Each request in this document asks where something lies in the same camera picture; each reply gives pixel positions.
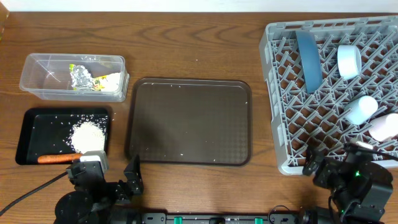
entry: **crumpled foil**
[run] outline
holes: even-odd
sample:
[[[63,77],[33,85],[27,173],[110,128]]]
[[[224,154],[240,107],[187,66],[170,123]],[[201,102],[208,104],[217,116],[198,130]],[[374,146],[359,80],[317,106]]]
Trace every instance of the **crumpled foil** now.
[[[94,90],[94,79],[82,65],[70,65],[72,88],[74,90]]]

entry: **white mug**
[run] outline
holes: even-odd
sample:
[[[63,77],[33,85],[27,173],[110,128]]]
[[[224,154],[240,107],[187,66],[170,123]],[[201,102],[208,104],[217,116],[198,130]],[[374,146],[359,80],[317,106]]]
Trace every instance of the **white mug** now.
[[[347,114],[346,119],[351,124],[360,125],[369,119],[378,108],[379,105],[373,97],[362,96],[361,98],[347,104],[347,106],[344,107],[344,110],[346,111],[351,109]]]
[[[345,80],[359,75],[362,69],[362,59],[359,49],[353,45],[338,46],[337,66],[340,76]]]
[[[398,114],[391,113],[370,122],[369,134],[377,141],[385,141],[398,134]]]

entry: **black tray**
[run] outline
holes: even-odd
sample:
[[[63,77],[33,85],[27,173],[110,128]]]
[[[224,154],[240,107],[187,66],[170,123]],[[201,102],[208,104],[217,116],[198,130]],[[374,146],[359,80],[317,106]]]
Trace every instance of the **black tray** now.
[[[62,140],[69,137],[74,124],[81,120],[82,115],[93,115],[91,121],[105,118],[100,124],[105,130],[106,151],[109,116],[104,108],[32,108],[26,111],[22,123],[21,135],[15,161],[19,165],[37,164],[37,158],[49,154],[75,153]]]
[[[134,86],[129,155],[142,162],[242,166],[252,150],[244,82],[145,78]]]

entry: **dish rack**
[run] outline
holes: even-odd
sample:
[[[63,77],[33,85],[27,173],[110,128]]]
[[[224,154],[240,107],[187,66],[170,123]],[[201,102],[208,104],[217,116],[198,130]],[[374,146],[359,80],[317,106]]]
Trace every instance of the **dish rack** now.
[[[305,88],[295,30],[315,35],[323,83],[314,94]],[[341,44],[355,45],[361,52],[361,74],[351,80],[342,79],[338,72]],[[351,138],[398,156],[397,137],[378,142],[368,132],[369,120],[398,112],[398,16],[272,23],[264,31],[259,50],[281,173],[301,174],[308,146],[341,161],[346,155],[343,144]],[[344,107],[364,95],[374,97],[379,109],[364,124],[350,124]],[[398,167],[398,162],[378,155],[374,162]]]

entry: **orange carrot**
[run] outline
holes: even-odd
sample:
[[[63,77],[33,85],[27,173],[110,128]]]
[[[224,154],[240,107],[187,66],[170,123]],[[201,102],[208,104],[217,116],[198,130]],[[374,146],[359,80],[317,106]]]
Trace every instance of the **orange carrot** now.
[[[80,159],[83,154],[73,153],[73,154],[62,154],[62,155],[45,155],[39,156],[37,162],[39,164],[56,164],[61,162],[71,162],[75,159]]]

